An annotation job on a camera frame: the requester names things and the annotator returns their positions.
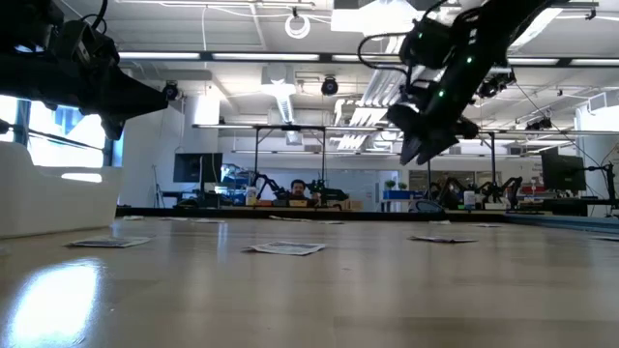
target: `metal pole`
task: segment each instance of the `metal pole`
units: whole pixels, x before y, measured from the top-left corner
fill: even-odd
[[[492,157],[492,184],[496,187],[496,154],[494,153],[494,132],[490,133],[490,151]]]
[[[255,154],[253,158],[253,182],[258,175],[258,145],[260,144],[260,129],[255,129]]]
[[[429,163],[430,160],[427,162],[427,200],[432,200],[432,169]]]
[[[322,180],[326,181],[325,179],[325,164],[327,162],[327,131],[323,130],[322,131]]]

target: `man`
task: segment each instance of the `man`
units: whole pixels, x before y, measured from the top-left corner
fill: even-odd
[[[308,200],[312,203],[317,203],[320,199],[317,192],[315,192],[311,199],[307,198],[305,195],[306,192],[306,183],[301,179],[293,180],[290,184],[290,200]]]

